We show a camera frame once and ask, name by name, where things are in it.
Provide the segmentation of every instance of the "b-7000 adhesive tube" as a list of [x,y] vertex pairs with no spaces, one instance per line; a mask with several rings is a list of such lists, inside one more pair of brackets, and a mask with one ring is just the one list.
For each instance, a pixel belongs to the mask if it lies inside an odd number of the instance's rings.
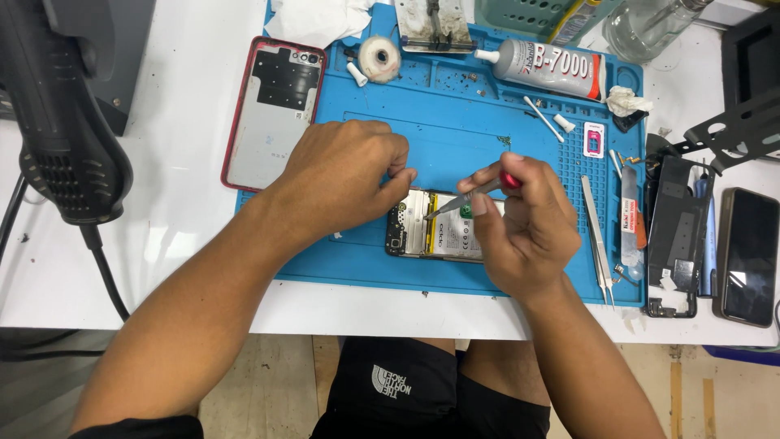
[[476,50],[474,56],[492,62],[493,75],[498,79],[598,102],[607,98],[603,55],[509,39],[495,52]]

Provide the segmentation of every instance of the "white desk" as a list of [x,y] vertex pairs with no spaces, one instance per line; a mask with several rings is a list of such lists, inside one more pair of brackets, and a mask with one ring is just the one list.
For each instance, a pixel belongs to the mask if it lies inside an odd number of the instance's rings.
[[[252,37],[261,33],[264,4],[250,0],[157,4],[129,126],[120,140],[135,181],[124,216],[101,226],[108,261],[131,311],[232,218],[236,191],[220,184],[219,172],[246,52]],[[717,32],[694,25],[679,40],[682,56],[674,69],[645,69],[644,92],[656,105],[647,132],[672,128],[668,138],[673,142],[681,141],[687,128],[723,110]],[[0,122],[3,209],[19,175],[19,147],[16,125]],[[726,170],[716,179],[716,208],[724,187],[739,185],[780,198],[780,184],[772,178],[778,170],[761,161]],[[28,191],[28,197],[37,194]],[[21,243],[24,233],[30,240]],[[762,330],[717,319],[710,302],[703,299],[695,319],[651,319],[638,309],[613,312],[603,305],[588,308],[616,342],[778,342],[774,327]],[[62,222],[50,202],[23,204],[0,266],[0,326],[116,329],[121,323],[79,231]],[[251,330],[529,336],[517,305],[507,298],[435,292],[424,297],[419,291],[289,281],[271,284]]]

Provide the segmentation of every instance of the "precision screwdriver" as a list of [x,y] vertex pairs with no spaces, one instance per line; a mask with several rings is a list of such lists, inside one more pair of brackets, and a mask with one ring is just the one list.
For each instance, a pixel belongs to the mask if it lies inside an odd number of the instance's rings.
[[424,220],[430,221],[440,213],[449,212],[451,210],[459,209],[461,206],[471,202],[471,198],[474,194],[487,194],[488,192],[495,191],[496,189],[520,189],[523,183],[517,180],[515,177],[507,174],[506,171],[501,170],[498,172],[498,177],[483,184],[482,186],[475,187],[471,191],[451,200],[449,203],[436,209],[435,211],[427,214]]

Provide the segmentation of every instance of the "blue silicone repair mat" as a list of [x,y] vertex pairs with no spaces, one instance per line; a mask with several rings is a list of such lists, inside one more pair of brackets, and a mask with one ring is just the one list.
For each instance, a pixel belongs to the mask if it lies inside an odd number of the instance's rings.
[[[346,71],[346,45],[359,44],[370,35],[389,36],[398,44],[395,9],[377,4],[362,38],[347,38],[328,48],[328,65],[322,83],[317,123],[331,120],[384,120],[393,131],[409,139],[409,162],[418,170],[413,185],[424,189],[455,191],[456,182],[474,170],[494,162],[503,151],[513,151],[553,165],[566,193],[580,214],[578,227],[583,245],[566,267],[577,292],[585,302],[604,303],[597,287],[590,235],[587,228],[580,176],[588,175],[598,210],[598,219],[609,253],[610,268],[619,261],[618,207],[620,183],[608,154],[603,159],[583,155],[583,122],[605,126],[605,146],[623,156],[644,153],[644,128],[640,123],[628,134],[612,123],[607,106],[578,98],[553,95],[533,87],[501,80],[491,74],[491,65],[472,55],[426,55],[401,51],[399,77],[388,84],[369,83],[359,88]],[[480,48],[495,50],[515,34],[470,25],[471,37]],[[475,73],[477,80],[468,79]],[[642,69],[607,55],[607,87],[619,84],[642,91]],[[541,99],[540,110],[551,121],[556,113],[576,124],[560,144],[548,128],[528,113],[531,101]],[[644,173],[639,172],[640,187]],[[250,196],[239,192],[238,209]],[[485,274],[481,264],[402,258],[385,253],[383,216],[341,237],[325,237],[287,263],[278,279],[330,284],[442,291],[462,294],[503,295]],[[628,282],[614,286],[615,303],[641,306],[644,286]]]

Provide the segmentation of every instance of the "hand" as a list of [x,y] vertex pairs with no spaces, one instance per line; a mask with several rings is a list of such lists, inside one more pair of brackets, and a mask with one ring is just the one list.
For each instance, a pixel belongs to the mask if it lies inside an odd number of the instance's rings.
[[[287,230],[309,245],[387,213],[417,178],[409,143],[387,123],[350,120],[310,126],[284,173],[261,194],[284,209]],[[380,184],[388,174],[390,180]]]
[[482,247],[485,270],[501,291],[520,302],[558,283],[564,267],[580,248],[577,214],[546,162],[504,152],[501,159],[458,182],[468,192],[503,169],[523,183],[507,191],[504,218],[487,195],[471,200],[474,233]]

